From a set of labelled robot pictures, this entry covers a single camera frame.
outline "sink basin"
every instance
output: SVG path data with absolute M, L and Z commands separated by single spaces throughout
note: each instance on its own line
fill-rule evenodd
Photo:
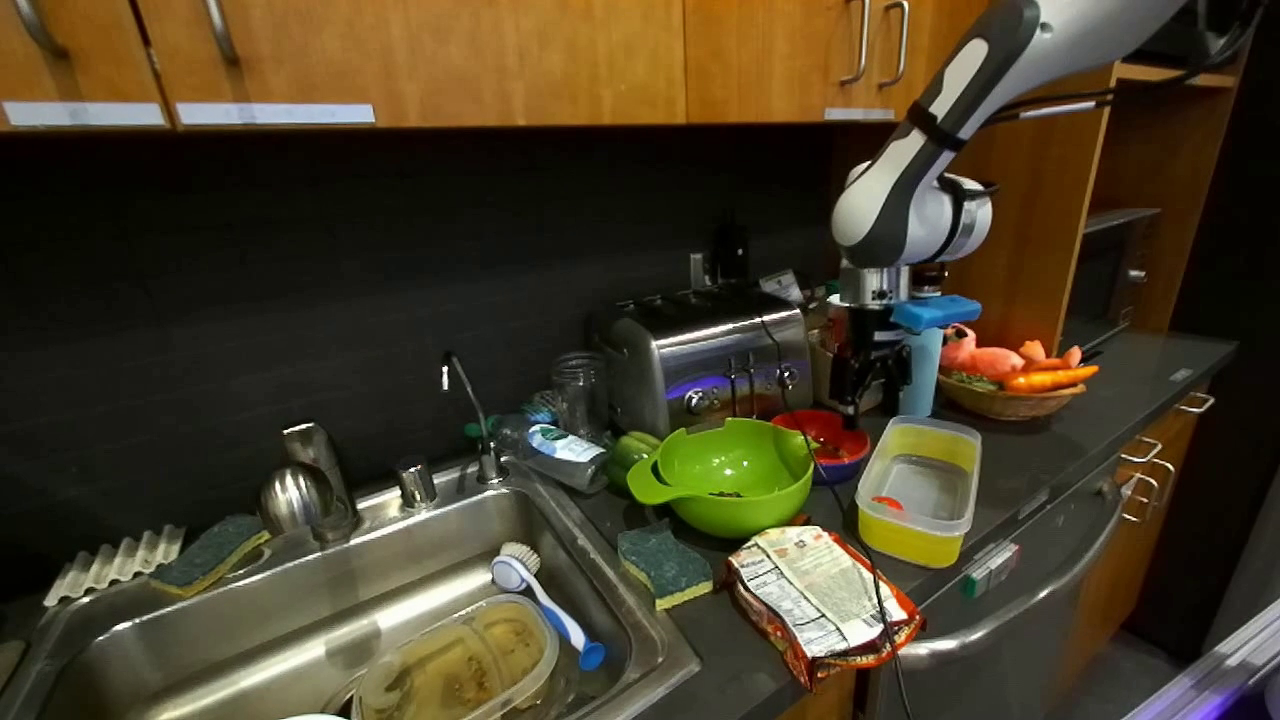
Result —
M 358 533 L 322 551 L 271 551 L 226 585 L 172 598 L 148 580 L 55 607 L 0 695 L 0 716 L 189 720 L 301 716 L 350 699 L 365 668 L 499 589 L 489 561 L 521 541 L 546 590 L 607 645 L 598 673 L 559 668 L 555 716 L 634 716 L 695 673 L 690 646 L 634 590 L 579 508 L 506 475 L 436 508 L 358 499 Z

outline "dark countertop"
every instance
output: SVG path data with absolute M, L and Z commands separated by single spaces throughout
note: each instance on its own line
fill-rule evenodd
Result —
M 1024 508 L 1040 508 L 1113 462 L 1140 428 L 1202 384 L 1229 356 L 1232 344 L 1223 339 L 1128 333 L 1104 349 L 1104 370 L 1090 380 L 1088 394 L 1051 419 L 990 423 L 978 417 L 940 410 L 942 419 L 964 419 L 983 433 L 978 499 L 958 564 L 989 541 L 1005 536 Z M 639 519 L 619 497 L 596 497 L 582 504 L 605 536 Z M 810 519 L 841 526 L 841 510 L 828 491 L 810 497 Z M 695 536 L 683 541 L 708 556 L 734 548 Z M 921 603 L 954 577 L 894 561 L 881 561 L 881 567 Z M 789 677 L 779 652 L 742 618 L 722 589 L 673 607 L 673 618 L 704 668 L 643 716 L 779 716 L 779 709 L 798 699 L 804 688 Z

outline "toaster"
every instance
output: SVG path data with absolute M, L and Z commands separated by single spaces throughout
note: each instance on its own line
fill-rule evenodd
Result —
M 810 405 L 804 311 L 747 286 L 619 300 L 593 321 L 622 433 Z

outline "green bowl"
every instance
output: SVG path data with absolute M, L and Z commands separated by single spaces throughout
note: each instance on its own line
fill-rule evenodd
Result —
M 810 491 L 810 447 L 798 433 L 727 417 L 678 428 L 630 462 L 639 504 L 673 504 L 695 533 L 741 541 L 798 517 Z

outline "black backsplash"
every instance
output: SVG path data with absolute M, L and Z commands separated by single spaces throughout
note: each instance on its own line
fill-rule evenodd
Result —
M 841 171 L 828 127 L 20 136 L 0 167 L 0 595 L 251 510 L 293 419 L 355 485 L 456 443 L 444 349 L 510 409 L 722 220 L 821 275 Z

